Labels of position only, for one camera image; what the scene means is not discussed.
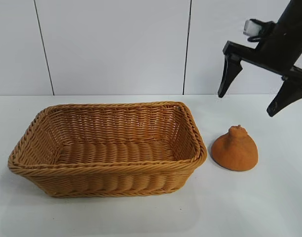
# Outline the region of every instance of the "clay bell shape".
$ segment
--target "clay bell shape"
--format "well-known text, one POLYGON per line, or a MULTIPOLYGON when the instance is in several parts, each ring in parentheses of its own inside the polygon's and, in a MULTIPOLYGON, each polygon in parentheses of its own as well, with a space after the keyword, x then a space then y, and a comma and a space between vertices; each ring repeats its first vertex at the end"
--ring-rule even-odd
POLYGON ((250 170, 258 162, 256 144, 240 125, 232 126, 214 142, 211 155, 220 166, 234 171, 250 170))

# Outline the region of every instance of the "white table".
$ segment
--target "white table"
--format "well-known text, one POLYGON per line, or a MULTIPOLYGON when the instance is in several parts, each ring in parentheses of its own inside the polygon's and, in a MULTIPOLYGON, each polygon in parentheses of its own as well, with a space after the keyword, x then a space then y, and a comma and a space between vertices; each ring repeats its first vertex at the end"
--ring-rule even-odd
POLYGON ((302 100, 270 118, 273 95, 0 96, 0 237, 302 237, 302 100), (7 169, 42 109, 65 103, 183 101, 207 148, 241 124, 259 149, 247 172, 206 162, 179 191, 57 199, 7 169))

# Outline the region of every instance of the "robotic arm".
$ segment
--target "robotic arm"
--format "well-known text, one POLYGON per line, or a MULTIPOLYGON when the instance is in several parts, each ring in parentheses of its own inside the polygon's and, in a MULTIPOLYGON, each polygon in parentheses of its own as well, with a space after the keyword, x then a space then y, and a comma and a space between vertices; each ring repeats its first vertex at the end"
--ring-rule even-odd
POLYGON ((241 60, 282 76, 283 85, 267 108, 274 116, 286 106, 302 99, 302 69, 294 63, 302 54, 302 0, 291 0, 277 23, 256 19, 246 21, 244 34, 256 48, 228 41, 224 47, 225 66, 218 96, 223 97, 242 71, 241 60))

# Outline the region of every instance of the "woven basket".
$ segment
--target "woven basket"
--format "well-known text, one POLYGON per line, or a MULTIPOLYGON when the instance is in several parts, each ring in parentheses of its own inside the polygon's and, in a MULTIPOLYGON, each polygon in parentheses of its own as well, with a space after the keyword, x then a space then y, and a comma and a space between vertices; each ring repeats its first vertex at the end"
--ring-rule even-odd
POLYGON ((176 191, 206 157, 183 103, 58 105, 36 116, 8 167, 53 197, 146 196, 176 191))

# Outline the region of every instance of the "wicker basket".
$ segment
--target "wicker basket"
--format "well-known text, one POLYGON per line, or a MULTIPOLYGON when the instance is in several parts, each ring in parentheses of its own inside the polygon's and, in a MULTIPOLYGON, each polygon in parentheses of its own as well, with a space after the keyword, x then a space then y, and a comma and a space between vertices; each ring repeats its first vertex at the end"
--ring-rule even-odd
POLYGON ((146 196, 176 191, 206 157, 183 103, 58 105, 36 116, 8 167, 53 197, 146 196))

